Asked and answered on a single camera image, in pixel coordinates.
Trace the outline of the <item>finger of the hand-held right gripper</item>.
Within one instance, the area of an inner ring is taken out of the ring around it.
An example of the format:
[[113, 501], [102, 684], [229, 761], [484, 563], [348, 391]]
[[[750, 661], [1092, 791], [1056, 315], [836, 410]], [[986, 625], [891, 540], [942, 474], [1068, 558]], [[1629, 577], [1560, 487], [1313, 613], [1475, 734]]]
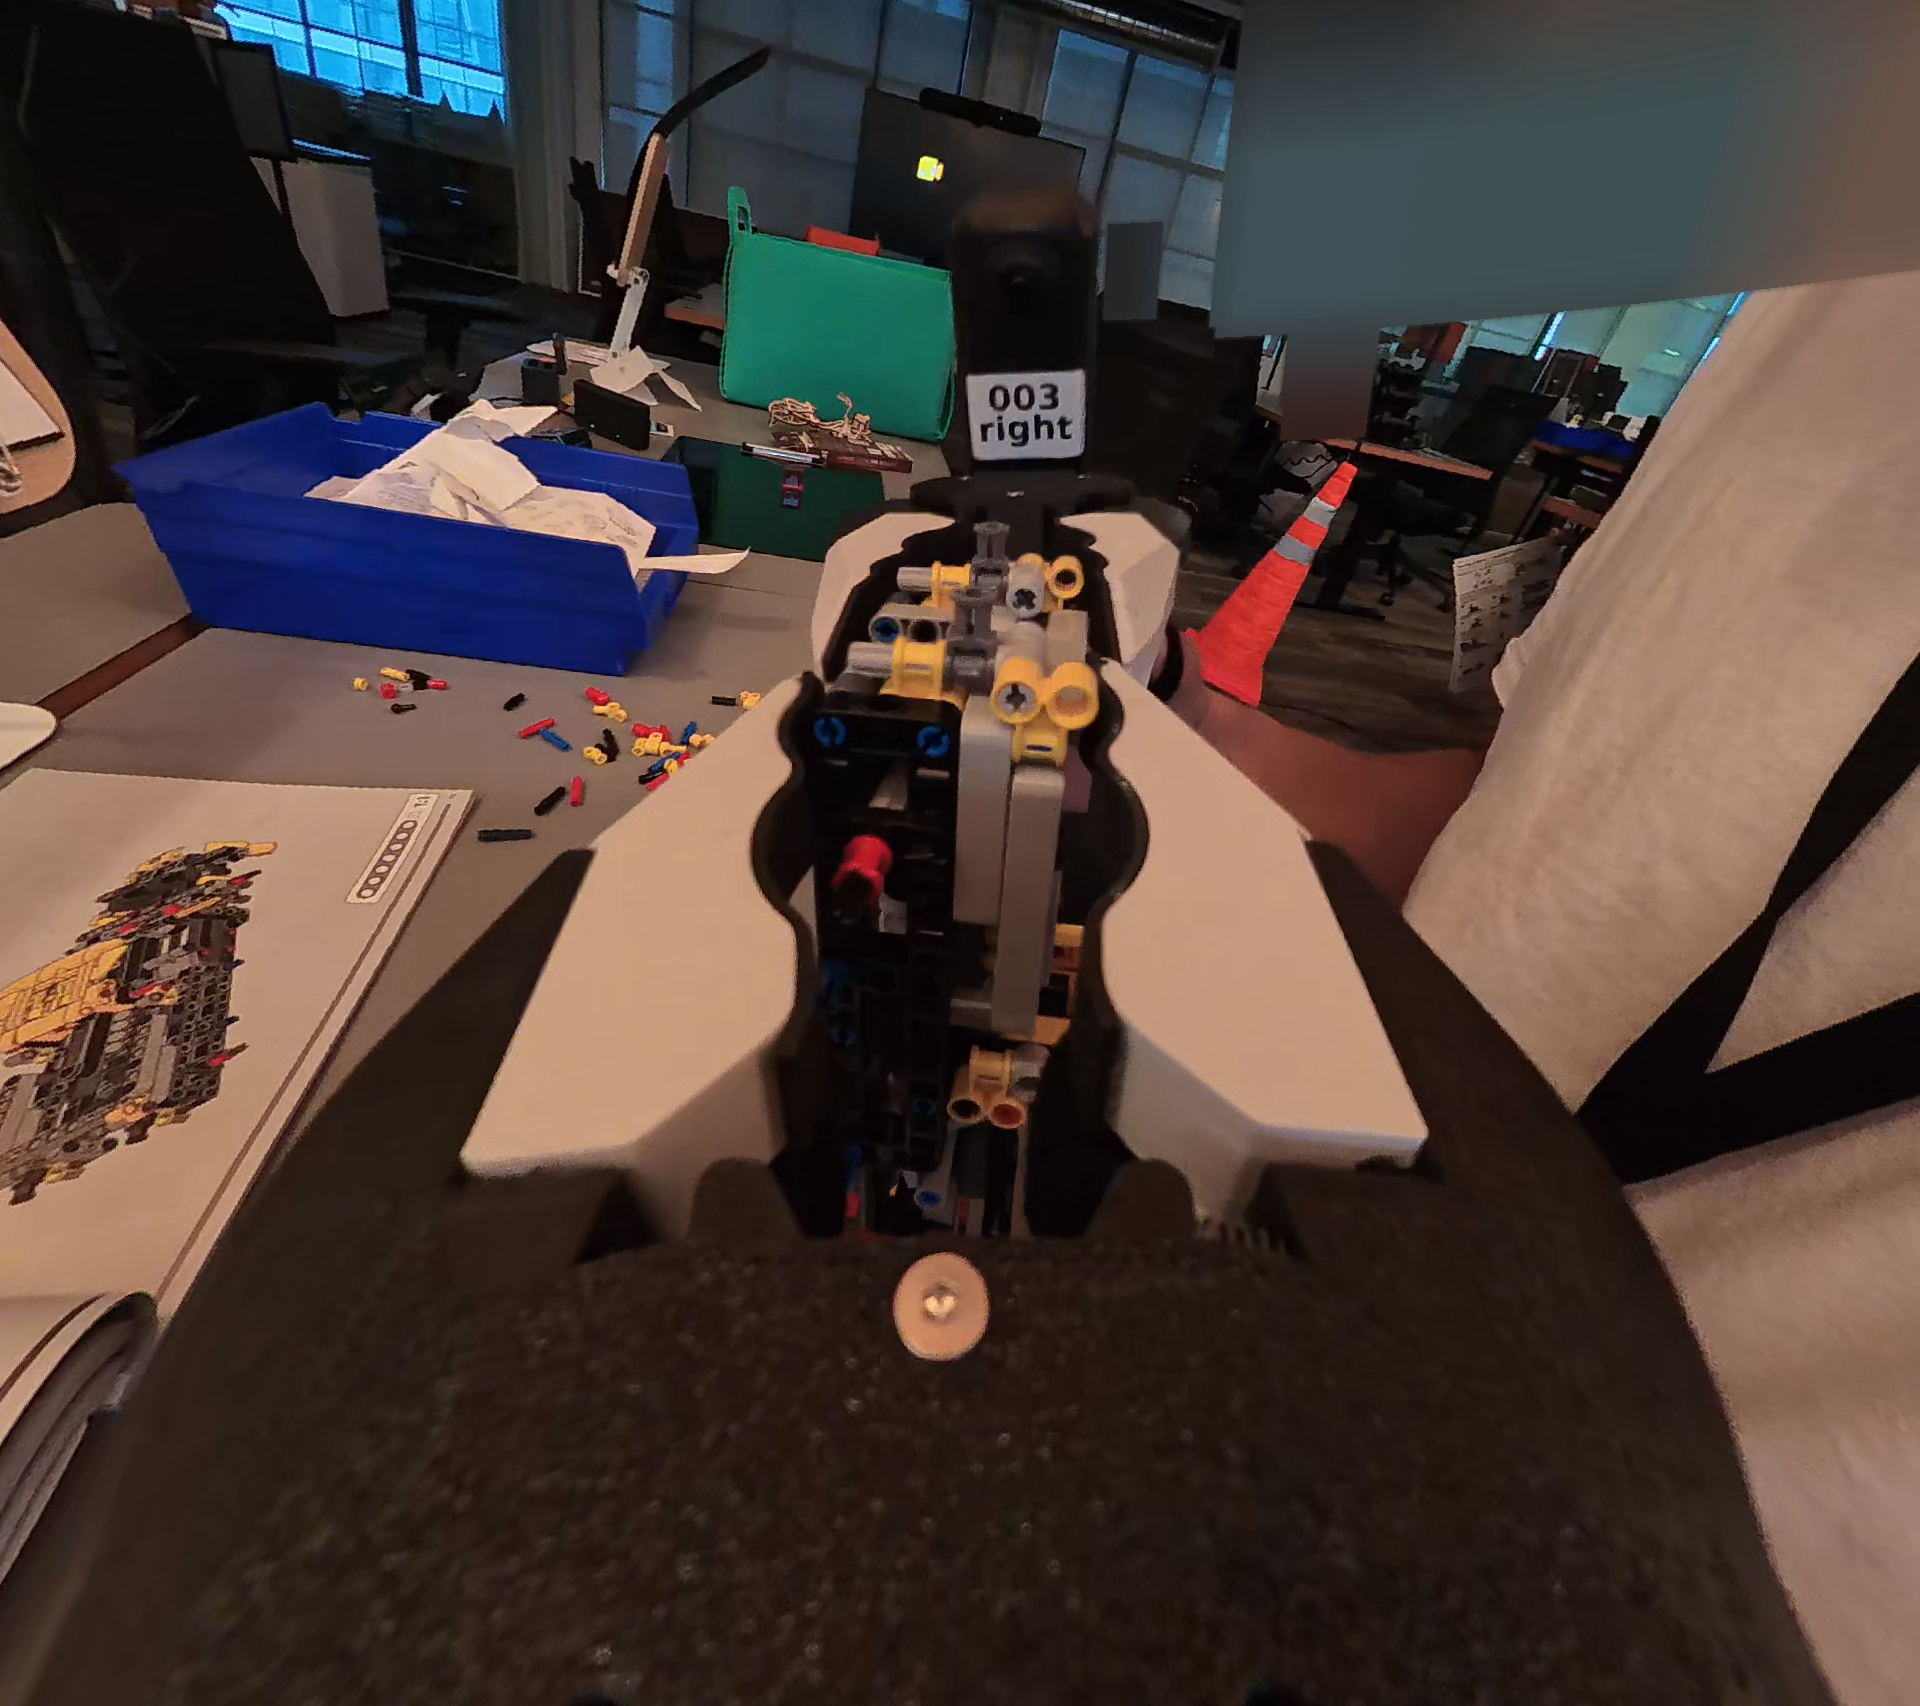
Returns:
[[1178, 678], [1183, 641], [1177, 600], [1184, 566], [1181, 514], [1105, 511], [1082, 514], [1090, 540], [1086, 639], [1092, 664], [1112, 663], [1153, 691], [1165, 669]]
[[830, 543], [811, 610], [811, 670], [825, 687], [840, 673], [833, 664], [834, 658], [845, 656], [836, 652], [839, 633], [874, 570], [898, 566], [901, 550], [908, 540], [953, 526], [954, 520], [948, 514], [884, 511]]

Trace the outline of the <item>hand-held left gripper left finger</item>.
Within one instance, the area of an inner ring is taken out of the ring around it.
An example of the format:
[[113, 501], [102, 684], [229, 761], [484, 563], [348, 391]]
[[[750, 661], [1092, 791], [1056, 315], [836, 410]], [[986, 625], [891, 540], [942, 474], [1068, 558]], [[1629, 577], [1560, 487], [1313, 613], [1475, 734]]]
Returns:
[[592, 843], [463, 1145], [469, 1178], [612, 1173], [681, 1239], [711, 1167], [777, 1162], [817, 975], [793, 734], [821, 697], [815, 673], [781, 682]]

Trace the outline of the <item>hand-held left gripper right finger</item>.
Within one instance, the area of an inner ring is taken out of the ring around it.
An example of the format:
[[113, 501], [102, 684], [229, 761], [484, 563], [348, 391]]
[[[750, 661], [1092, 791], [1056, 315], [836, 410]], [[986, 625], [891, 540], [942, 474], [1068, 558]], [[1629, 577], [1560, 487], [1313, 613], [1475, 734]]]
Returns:
[[1209, 1229], [1276, 1167], [1413, 1171], [1428, 1119], [1309, 835], [1119, 663], [1096, 687], [1070, 831], [1095, 1119]]

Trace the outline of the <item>partly built toy car model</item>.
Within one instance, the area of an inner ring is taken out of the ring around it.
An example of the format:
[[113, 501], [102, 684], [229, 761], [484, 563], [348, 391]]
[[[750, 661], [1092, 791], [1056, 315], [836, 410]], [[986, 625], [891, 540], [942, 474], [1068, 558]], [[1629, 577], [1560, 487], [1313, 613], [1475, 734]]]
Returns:
[[1018, 1231], [1028, 1131], [1068, 1038], [1070, 759], [1096, 722], [1088, 563], [988, 506], [972, 556], [876, 564], [798, 731], [839, 1229]]

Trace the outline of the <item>person's right forearm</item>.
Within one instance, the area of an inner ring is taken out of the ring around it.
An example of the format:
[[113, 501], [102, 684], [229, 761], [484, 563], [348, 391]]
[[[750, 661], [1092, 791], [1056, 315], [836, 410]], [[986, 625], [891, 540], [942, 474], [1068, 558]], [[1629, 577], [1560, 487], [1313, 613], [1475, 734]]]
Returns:
[[1403, 909], [1434, 843], [1466, 804], [1484, 748], [1376, 754], [1290, 728], [1214, 688], [1196, 635], [1168, 625], [1150, 691], [1321, 844]]

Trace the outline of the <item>desk lamp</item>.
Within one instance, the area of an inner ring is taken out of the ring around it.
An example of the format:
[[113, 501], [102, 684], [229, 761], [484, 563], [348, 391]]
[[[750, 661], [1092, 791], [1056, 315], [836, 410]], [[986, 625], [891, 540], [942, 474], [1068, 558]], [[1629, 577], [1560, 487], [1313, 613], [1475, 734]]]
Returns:
[[698, 111], [757, 78], [770, 58], [773, 47], [760, 44], [676, 98], [640, 145], [623, 195], [601, 186], [591, 162], [569, 158], [569, 198], [579, 213], [583, 264], [598, 274], [597, 318], [612, 358], [643, 344], [649, 312], [678, 292], [676, 282], [688, 270], [668, 178], [675, 137]]

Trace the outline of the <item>grey desk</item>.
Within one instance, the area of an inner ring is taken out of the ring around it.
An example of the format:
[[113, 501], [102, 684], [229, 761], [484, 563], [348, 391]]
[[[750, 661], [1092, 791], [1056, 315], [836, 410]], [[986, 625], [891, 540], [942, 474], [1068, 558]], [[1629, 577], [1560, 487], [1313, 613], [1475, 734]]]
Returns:
[[[693, 721], [709, 697], [769, 691], [811, 661], [822, 566], [753, 553], [693, 579], [660, 639], [621, 681], [454, 656], [203, 629], [131, 504], [60, 518], [16, 516], [3, 540], [4, 698], [58, 718], [27, 762], [82, 774], [209, 782], [464, 788], [469, 831], [397, 938], [312, 1087], [296, 1132], [353, 1080], [368, 1052], [492, 927], [546, 865], [591, 844], [639, 795], [614, 772], [589, 807], [548, 820], [526, 846], [480, 846], [473, 831], [555, 788], [565, 756], [519, 740], [524, 718], [571, 718], [583, 688], [618, 691], [653, 722]], [[355, 676], [419, 669], [448, 691], [394, 715], [356, 697]]]

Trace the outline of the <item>orange traffic cone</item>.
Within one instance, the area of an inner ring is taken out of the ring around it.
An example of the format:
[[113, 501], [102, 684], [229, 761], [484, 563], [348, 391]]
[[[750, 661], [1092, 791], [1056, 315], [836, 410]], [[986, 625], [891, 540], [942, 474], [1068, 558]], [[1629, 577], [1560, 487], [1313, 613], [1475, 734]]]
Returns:
[[1353, 461], [1339, 464], [1209, 623], [1184, 637], [1214, 693], [1249, 708], [1263, 705], [1271, 656], [1357, 476]]

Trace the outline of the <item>brown toy model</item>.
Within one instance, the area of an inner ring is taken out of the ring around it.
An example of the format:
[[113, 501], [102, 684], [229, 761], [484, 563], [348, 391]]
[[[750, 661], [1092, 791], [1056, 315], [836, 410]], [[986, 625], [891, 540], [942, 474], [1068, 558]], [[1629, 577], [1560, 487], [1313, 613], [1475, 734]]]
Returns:
[[878, 439], [871, 416], [840, 396], [843, 415], [822, 418], [804, 399], [777, 399], [769, 407], [769, 443], [745, 443], [740, 452], [798, 468], [827, 468], [876, 476], [911, 476], [915, 464], [897, 445]]

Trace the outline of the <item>black television screen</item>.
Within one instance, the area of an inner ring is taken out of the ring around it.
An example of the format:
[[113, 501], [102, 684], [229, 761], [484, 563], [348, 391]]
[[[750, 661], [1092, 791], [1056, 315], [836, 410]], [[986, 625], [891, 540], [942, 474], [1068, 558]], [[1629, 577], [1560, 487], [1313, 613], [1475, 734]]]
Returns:
[[1077, 193], [1086, 148], [1012, 108], [936, 86], [917, 97], [866, 89], [848, 230], [880, 254], [948, 268], [957, 218], [972, 202], [1028, 190]]

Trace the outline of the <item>green plastic bin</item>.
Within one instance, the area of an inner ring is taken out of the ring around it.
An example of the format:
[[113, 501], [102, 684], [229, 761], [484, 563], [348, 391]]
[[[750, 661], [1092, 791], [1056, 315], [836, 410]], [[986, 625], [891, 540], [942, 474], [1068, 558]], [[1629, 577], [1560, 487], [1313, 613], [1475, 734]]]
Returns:
[[954, 410], [948, 272], [757, 230], [740, 186], [729, 221], [722, 399], [821, 415], [851, 399], [878, 434], [938, 445]]

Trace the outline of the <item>large scatter of coloured pins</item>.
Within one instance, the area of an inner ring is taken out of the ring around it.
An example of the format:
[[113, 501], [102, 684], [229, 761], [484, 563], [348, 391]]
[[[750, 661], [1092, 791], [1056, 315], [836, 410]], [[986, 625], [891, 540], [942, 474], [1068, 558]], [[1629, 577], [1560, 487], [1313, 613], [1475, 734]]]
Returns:
[[631, 779], [640, 797], [659, 791], [709, 752], [721, 716], [753, 712], [765, 694], [758, 688], [712, 694], [694, 718], [678, 726], [637, 718], [618, 698], [595, 687], [589, 687], [583, 698], [597, 728], [581, 733], [579, 738], [567, 737], [557, 716], [524, 716], [523, 710], [530, 705], [526, 694], [515, 694], [503, 705], [507, 716], [521, 721], [515, 738], [539, 740], [569, 756], [569, 766], [560, 782], [536, 801], [516, 804], [504, 823], [477, 827], [473, 839], [480, 846], [530, 844], [546, 823], [567, 823], [584, 812], [614, 774]]

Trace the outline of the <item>printed paper sheet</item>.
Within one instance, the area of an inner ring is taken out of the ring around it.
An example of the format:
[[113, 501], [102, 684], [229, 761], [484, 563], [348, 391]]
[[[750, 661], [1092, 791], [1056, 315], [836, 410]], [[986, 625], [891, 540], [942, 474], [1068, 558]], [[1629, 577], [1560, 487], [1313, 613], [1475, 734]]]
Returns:
[[1453, 561], [1453, 694], [1493, 684], [1502, 658], [1553, 594], [1565, 558], [1565, 546], [1544, 537]]

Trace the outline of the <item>crumpled white paper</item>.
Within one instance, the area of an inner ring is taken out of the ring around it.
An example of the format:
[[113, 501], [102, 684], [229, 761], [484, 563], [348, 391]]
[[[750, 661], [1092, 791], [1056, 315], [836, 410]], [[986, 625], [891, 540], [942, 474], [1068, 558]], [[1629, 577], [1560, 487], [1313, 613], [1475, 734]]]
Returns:
[[662, 529], [612, 494], [555, 487], [477, 423], [430, 431], [389, 464], [360, 479], [330, 476], [308, 498], [436, 518], [456, 524], [614, 548], [637, 587], [668, 577], [722, 577], [745, 553], [670, 556]]

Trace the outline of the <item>open instruction booklet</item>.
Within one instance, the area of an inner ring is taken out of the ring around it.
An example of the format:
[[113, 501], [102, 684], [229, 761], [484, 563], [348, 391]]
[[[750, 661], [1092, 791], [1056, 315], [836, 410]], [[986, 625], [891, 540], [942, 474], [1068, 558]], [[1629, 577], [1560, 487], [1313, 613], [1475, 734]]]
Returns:
[[463, 788], [35, 768], [3, 798], [3, 1571], [469, 825]]

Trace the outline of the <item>blue plastic bin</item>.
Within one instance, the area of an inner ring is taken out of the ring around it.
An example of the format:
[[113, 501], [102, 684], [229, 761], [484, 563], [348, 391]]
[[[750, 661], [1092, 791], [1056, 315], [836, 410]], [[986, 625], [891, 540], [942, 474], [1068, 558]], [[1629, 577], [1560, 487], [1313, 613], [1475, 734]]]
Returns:
[[312, 403], [118, 467], [192, 618], [210, 631], [623, 678], [684, 579], [639, 583], [610, 544], [407, 516], [316, 494], [426, 423]]

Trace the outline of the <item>dark board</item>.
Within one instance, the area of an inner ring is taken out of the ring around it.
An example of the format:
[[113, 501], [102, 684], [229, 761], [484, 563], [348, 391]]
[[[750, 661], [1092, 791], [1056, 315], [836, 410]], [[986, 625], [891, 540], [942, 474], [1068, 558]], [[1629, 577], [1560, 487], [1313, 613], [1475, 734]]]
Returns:
[[107, 322], [141, 452], [342, 405], [337, 329], [178, 20], [3, 0], [4, 111]]

